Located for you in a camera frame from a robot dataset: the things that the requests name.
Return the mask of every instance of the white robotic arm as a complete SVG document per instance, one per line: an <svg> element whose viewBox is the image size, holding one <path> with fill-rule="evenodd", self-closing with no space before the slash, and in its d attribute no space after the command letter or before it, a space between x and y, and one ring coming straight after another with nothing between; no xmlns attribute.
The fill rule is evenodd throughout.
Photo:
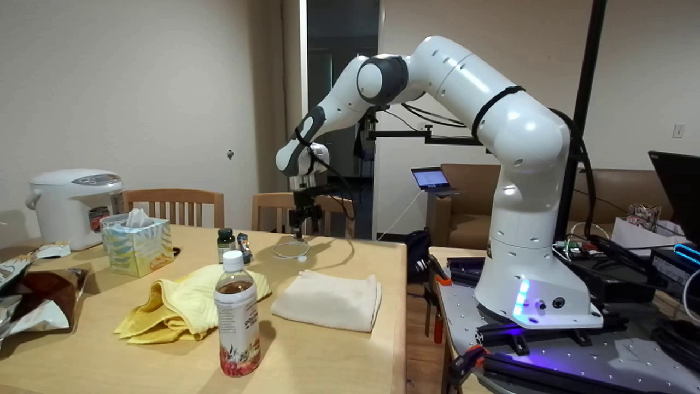
<svg viewBox="0 0 700 394"><path fill-rule="evenodd" d="M605 317L587 285L551 254L568 152L567 125L450 39L426 36L409 57L357 57L277 151L277 169L308 185L315 169L298 161L315 137L355 125L370 106L421 93L472 123L475 137L502 161L491 252L475 291L480 303L531 331L599 327Z"/></svg>

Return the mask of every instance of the bottle label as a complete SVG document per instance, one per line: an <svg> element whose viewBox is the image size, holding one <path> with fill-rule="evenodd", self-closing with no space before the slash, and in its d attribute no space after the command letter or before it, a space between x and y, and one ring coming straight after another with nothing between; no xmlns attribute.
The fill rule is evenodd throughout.
<svg viewBox="0 0 700 394"><path fill-rule="evenodd" d="M248 373L256 370L261 360L256 286L239 292L216 291L215 297L220 311L221 367L230 375Z"/></svg>

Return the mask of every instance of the wall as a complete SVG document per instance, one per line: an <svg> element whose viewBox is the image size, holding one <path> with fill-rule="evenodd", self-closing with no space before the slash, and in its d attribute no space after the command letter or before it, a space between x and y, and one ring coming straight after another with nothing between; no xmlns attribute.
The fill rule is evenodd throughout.
<svg viewBox="0 0 700 394"><path fill-rule="evenodd" d="M67 165L223 189L225 223L248 225L256 130L285 128L281 15L281 0L2 0L0 247L40 234L29 181Z"/></svg>
<svg viewBox="0 0 700 394"><path fill-rule="evenodd" d="M573 116L592 0L382 0L380 51L409 55L422 36L446 34L475 50L550 106ZM649 169L648 144L683 130L700 139L700 2L613 0L584 130L592 165ZM446 113L431 99L415 105ZM392 106L411 126L421 120ZM408 128L382 116L382 128ZM435 128L469 135L467 128ZM424 195L411 165L495 161L481 147L378 139L374 232L424 225Z"/></svg>

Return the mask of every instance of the chair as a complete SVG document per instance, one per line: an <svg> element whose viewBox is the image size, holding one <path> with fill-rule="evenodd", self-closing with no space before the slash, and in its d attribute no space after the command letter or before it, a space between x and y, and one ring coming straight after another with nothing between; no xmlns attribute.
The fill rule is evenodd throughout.
<svg viewBox="0 0 700 394"><path fill-rule="evenodd" d="M344 236L355 236L355 202L352 199L337 195L319 195L315 202L322 207L325 216L319 220L319 230L304 223L304 230L310 234L334 234L334 230L344 230ZM251 230L272 230L272 232L288 232L288 210L294 210L294 193L256 193L251 199Z"/></svg>
<svg viewBox="0 0 700 394"><path fill-rule="evenodd" d="M150 216L169 218L175 225L209 225L223 227L223 195L198 187L143 187L124 189L122 207L146 207Z"/></svg>

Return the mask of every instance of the monitor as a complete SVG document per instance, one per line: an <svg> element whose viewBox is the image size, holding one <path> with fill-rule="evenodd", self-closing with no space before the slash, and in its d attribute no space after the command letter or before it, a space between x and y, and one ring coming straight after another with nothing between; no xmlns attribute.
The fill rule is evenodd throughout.
<svg viewBox="0 0 700 394"><path fill-rule="evenodd" d="M700 245L700 151L653 149L649 159L685 238Z"/></svg>
<svg viewBox="0 0 700 394"><path fill-rule="evenodd" d="M452 189L450 181L446 178L439 165L411 169L411 173L421 189L426 189L426 193Z"/></svg>

